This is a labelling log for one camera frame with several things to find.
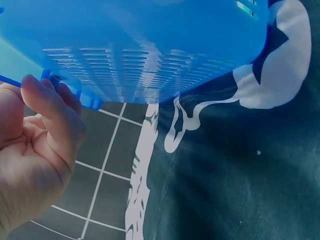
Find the finger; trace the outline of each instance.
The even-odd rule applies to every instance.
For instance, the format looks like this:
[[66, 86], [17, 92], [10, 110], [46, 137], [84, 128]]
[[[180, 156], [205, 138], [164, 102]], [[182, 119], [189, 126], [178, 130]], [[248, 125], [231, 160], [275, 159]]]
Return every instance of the finger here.
[[77, 133], [74, 120], [62, 98], [32, 75], [27, 75], [21, 85], [25, 104], [42, 115], [46, 127], [47, 143], [72, 171], [77, 149]]
[[82, 106], [80, 100], [70, 91], [67, 85], [59, 83], [56, 92], [61, 96], [67, 106], [75, 110], [81, 116]]
[[2, 83], [0, 84], [0, 89], [7, 89], [10, 90], [11, 92], [15, 93], [17, 97], [23, 102], [22, 96], [21, 96], [21, 90], [19, 87], [13, 86], [8, 83]]
[[24, 103], [17, 90], [9, 84], [0, 85], [0, 145], [22, 134]]
[[40, 80], [40, 82], [48, 89], [55, 90], [55, 87], [52, 85], [49, 79], [43, 78]]
[[34, 116], [25, 116], [24, 117], [24, 122], [33, 124], [33, 125], [37, 126], [38, 128], [40, 128], [41, 130], [46, 130], [47, 129], [45, 124], [44, 124], [44, 121], [42, 119], [42, 116], [39, 113], [34, 115]]

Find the white grout line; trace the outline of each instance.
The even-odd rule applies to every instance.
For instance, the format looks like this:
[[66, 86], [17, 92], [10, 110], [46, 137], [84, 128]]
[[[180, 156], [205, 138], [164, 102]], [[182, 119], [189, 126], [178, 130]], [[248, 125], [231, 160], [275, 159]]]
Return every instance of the white grout line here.
[[126, 231], [126, 230], [124, 230], [122, 228], [119, 228], [119, 227], [116, 227], [116, 226], [111, 226], [111, 225], [108, 225], [108, 224], [105, 224], [105, 223], [102, 223], [102, 222], [99, 222], [99, 221], [95, 221], [95, 220], [92, 220], [92, 219], [90, 219], [89, 221], [91, 223], [99, 224], [101, 226], [104, 226], [104, 227], [107, 227], [107, 228], [110, 228], [110, 229], [115, 229], [115, 230], [118, 230], [118, 231], [121, 231], [121, 232], [125, 232]]
[[103, 110], [103, 109], [99, 109], [99, 112], [100, 113], [103, 113], [103, 114], [107, 114], [107, 115], [109, 115], [109, 116], [112, 116], [112, 117], [115, 117], [115, 118], [119, 118], [119, 116], [117, 115], [117, 114], [114, 114], [114, 113], [112, 113], [112, 112], [109, 112], [109, 111], [106, 111], [106, 110]]
[[93, 211], [94, 206], [95, 206], [95, 202], [96, 202], [98, 190], [99, 190], [99, 187], [100, 187], [101, 179], [102, 179], [102, 176], [104, 174], [103, 170], [105, 169], [105, 167], [107, 165], [107, 160], [108, 160], [109, 154], [111, 152], [111, 147], [112, 147], [112, 145], [114, 143], [114, 140], [115, 140], [115, 137], [116, 137], [119, 125], [120, 125], [121, 117], [124, 114], [126, 105], [127, 104], [124, 103], [123, 106], [122, 106], [119, 118], [118, 118], [118, 120], [116, 122], [115, 129], [113, 131], [113, 134], [112, 134], [112, 137], [111, 137], [111, 140], [110, 140], [110, 144], [109, 144], [108, 150], [106, 151], [106, 155], [105, 155], [105, 158], [104, 158], [104, 161], [103, 161], [103, 165], [102, 165], [102, 168], [101, 168], [102, 171], [100, 172], [100, 175], [99, 175], [99, 178], [98, 178], [98, 182], [96, 183], [96, 187], [95, 187], [95, 190], [94, 190], [94, 194], [93, 194], [93, 198], [92, 198], [92, 201], [91, 201], [91, 205], [90, 205], [90, 209], [89, 209], [89, 212], [88, 212], [88, 216], [86, 218], [86, 221], [85, 221], [85, 224], [84, 224], [84, 227], [83, 227], [83, 231], [82, 231], [82, 234], [81, 234], [81, 238], [82, 239], [85, 238], [85, 235], [86, 235], [86, 232], [87, 232], [87, 229], [88, 229], [88, 224], [89, 224], [89, 221], [90, 221], [90, 218], [91, 218], [92, 211]]
[[107, 175], [113, 176], [113, 177], [115, 177], [115, 178], [123, 179], [123, 180], [126, 180], [126, 181], [129, 181], [129, 182], [130, 182], [130, 178], [127, 178], [127, 177], [125, 177], [125, 176], [121, 176], [121, 175], [112, 173], [112, 172], [110, 172], [110, 171], [103, 171], [103, 170], [100, 169], [100, 168], [97, 168], [97, 167], [95, 167], [95, 166], [91, 166], [91, 165], [86, 164], [86, 163], [81, 162], [81, 161], [75, 161], [75, 163], [76, 163], [76, 164], [79, 164], [79, 165], [81, 165], [81, 166], [87, 167], [87, 168], [89, 168], [89, 169], [93, 169], [93, 170], [98, 171], [98, 172], [101, 172], [101, 171], [102, 171], [104, 174], [107, 174]]
[[115, 178], [118, 178], [118, 179], [123, 179], [123, 180], [126, 180], [126, 181], [129, 181], [130, 182], [130, 178], [127, 178], [125, 176], [120, 176], [118, 174], [115, 174], [115, 173], [112, 173], [112, 172], [109, 172], [109, 171], [103, 171], [104, 174], [108, 174], [110, 176], [113, 176]]
[[87, 167], [87, 168], [89, 168], [89, 169], [93, 169], [93, 170], [96, 170], [96, 171], [98, 171], [98, 172], [101, 172], [101, 169], [100, 169], [100, 168], [97, 168], [97, 167], [95, 167], [95, 166], [91, 166], [91, 165], [86, 164], [86, 163], [84, 163], [84, 162], [75, 161], [75, 163], [76, 163], [76, 164], [79, 164], [79, 165], [81, 165], [81, 166]]
[[139, 127], [142, 127], [142, 123], [139, 123], [139, 122], [137, 122], [137, 121], [133, 121], [133, 120], [130, 120], [130, 119], [125, 118], [125, 117], [121, 117], [121, 120], [126, 121], [126, 122], [128, 122], [128, 123], [132, 123], [132, 124], [134, 124], [134, 125], [138, 125]]
[[34, 223], [34, 224], [36, 224], [36, 225], [38, 225], [38, 226], [40, 226], [40, 227], [43, 227], [44, 229], [47, 229], [47, 230], [49, 230], [49, 231], [51, 231], [51, 232], [53, 232], [53, 233], [59, 234], [59, 235], [65, 237], [65, 238], [72, 239], [72, 240], [77, 240], [77, 239], [75, 239], [75, 238], [73, 238], [73, 237], [70, 237], [70, 236], [67, 236], [67, 235], [62, 234], [61, 232], [55, 231], [55, 230], [53, 230], [53, 229], [51, 229], [51, 228], [49, 228], [49, 227], [43, 226], [42, 224], [37, 223], [37, 222], [35, 222], [35, 221], [32, 221], [32, 220], [31, 220], [30, 222], [32, 222], [32, 223]]
[[99, 112], [101, 112], [101, 113], [103, 113], [103, 114], [107, 114], [107, 115], [112, 116], [112, 117], [117, 118], [117, 119], [120, 118], [120, 119], [123, 120], [123, 121], [126, 121], [126, 122], [128, 122], [128, 123], [132, 123], [132, 124], [137, 125], [137, 126], [139, 126], [139, 127], [142, 127], [142, 123], [137, 122], [137, 121], [133, 121], [133, 120], [131, 120], [131, 119], [128, 119], [128, 118], [126, 118], [126, 117], [123, 117], [122, 115], [121, 115], [121, 116], [118, 116], [117, 114], [114, 114], [114, 113], [112, 113], [112, 112], [109, 112], [109, 111], [106, 111], [106, 110], [103, 110], [103, 109], [99, 109]]
[[58, 207], [58, 206], [55, 206], [55, 205], [52, 205], [51, 207], [53, 207], [54, 209], [57, 209], [57, 210], [59, 210], [59, 211], [61, 211], [61, 212], [64, 212], [64, 213], [66, 213], [66, 214], [70, 214], [70, 215], [72, 215], [72, 216], [75, 216], [75, 217], [77, 217], [77, 218], [80, 218], [80, 219], [83, 219], [83, 220], [87, 220], [86, 217], [80, 216], [79, 214], [76, 214], [76, 213], [74, 213], [74, 212], [65, 210], [65, 209], [63, 209], [63, 208], [61, 208], [61, 207]]

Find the tiled floor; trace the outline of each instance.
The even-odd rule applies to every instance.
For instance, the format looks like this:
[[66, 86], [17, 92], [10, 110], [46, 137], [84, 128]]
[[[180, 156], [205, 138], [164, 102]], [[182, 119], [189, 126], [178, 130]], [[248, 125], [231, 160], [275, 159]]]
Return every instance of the tiled floor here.
[[[146, 105], [106, 103], [83, 110], [87, 138], [62, 198], [8, 240], [124, 240], [129, 177]], [[34, 112], [26, 109], [25, 115]]]

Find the hand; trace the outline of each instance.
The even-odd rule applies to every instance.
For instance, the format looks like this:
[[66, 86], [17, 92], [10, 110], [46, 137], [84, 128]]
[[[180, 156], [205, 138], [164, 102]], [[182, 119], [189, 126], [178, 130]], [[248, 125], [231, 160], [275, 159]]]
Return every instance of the hand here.
[[[24, 104], [37, 112], [24, 118]], [[60, 198], [86, 128], [80, 101], [60, 83], [28, 75], [0, 85], [0, 239]]]

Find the blue plastic basket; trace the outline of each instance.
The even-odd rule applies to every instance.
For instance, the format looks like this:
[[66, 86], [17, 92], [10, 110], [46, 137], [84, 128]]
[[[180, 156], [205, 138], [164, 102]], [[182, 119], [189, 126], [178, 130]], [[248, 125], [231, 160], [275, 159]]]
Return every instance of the blue plastic basket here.
[[0, 81], [159, 103], [253, 61], [267, 18], [268, 0], [0, 0]]

